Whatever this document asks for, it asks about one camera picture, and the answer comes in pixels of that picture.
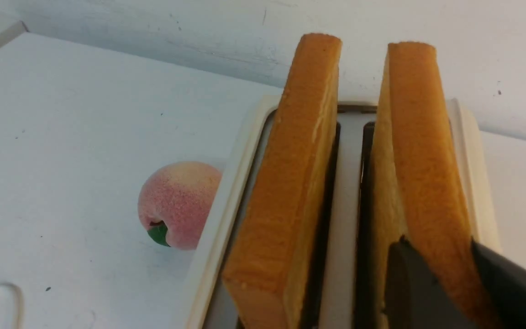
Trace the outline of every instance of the white cord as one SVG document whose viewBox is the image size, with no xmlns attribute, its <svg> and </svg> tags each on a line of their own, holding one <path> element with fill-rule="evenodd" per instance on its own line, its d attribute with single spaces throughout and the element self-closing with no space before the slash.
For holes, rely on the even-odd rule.
<svg viewBox="0 0 526 329">
<path fill-rule="evenodd" d="M 21 329 L 23 325 L 23 294 L 21 293 L 21 289 L 12 283 L 2 283 L 0 284 L 0 294 L 5 292 L 12 294 L 15 304 L 15 307 L 13 308 L 15 311 L 13 317 L 15 319 L 14 329 Z"/>
</svg>

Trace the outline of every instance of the white wall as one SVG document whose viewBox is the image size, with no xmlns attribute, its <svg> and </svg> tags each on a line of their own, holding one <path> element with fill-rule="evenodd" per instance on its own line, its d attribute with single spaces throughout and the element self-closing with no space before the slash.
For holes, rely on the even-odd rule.
<svg viewBox="0 0 526 329">
<path fill-rule="evenodd" d="M 438 48 L 444 90 L 526 138 L 526 1 L 0 0 L 35 33 L 282 86 L 299 37 L 344 41 L 340 98 L 377 99 L 388 42 Z"/>
</svg>

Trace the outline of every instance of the fake peach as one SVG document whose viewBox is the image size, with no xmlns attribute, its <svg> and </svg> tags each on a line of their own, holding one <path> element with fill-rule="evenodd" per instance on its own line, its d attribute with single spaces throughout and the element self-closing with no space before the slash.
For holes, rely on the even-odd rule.
<svg viewBox="0 0 526 329">
<path fill-rule="evenodd" d="M 196 249 L 221 172 L 202 162 L 177 162 L 158 169 L 139 194 L 137 211 L 157 243 Z"/>
</svg>

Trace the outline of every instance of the white table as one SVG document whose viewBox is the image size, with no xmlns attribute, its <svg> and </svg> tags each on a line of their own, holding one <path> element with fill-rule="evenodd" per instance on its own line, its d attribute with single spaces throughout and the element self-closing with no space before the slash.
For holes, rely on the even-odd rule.
<svg viewBox="0 0 526 329">
<path fill-rule="evenodd" d="M 140 187 L 177 160 L 222 166 L 244 114 L 280 93 L 29 33 L 1 48 L 0 281 L 23 289 L 25 327 L 168 323 L 192 252 L 150 240 Z M 511 187 L 526 183 L 526 162 L 513 162 L 526 142 L 484 144 L 505 254 L 526 267 L 526 185 Z"/>
<path fill-rule="evenodd" d="M 503 252 L 526 268 L 526 141 L 481 135 Z"/>
</svg>

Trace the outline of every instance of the green leaf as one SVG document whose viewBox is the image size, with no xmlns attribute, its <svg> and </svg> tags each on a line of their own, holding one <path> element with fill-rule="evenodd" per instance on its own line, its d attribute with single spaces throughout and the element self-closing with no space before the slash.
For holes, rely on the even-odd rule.
<svg viewBox="0 0 526 329">
<path fill-rule="evenodd" d="M 165 234 L 168 231 L 168 227 L 165 226 L 165 224 L 160 226 L 155 226 L 152 229 L 150 229 L 147 233 L 150 235 L 150 238 L 152 238 L 153 241 L 157 242 L 158 244 L 162 246 L 169 246 L 167 242 L 165 242 Z"/>
</svg>

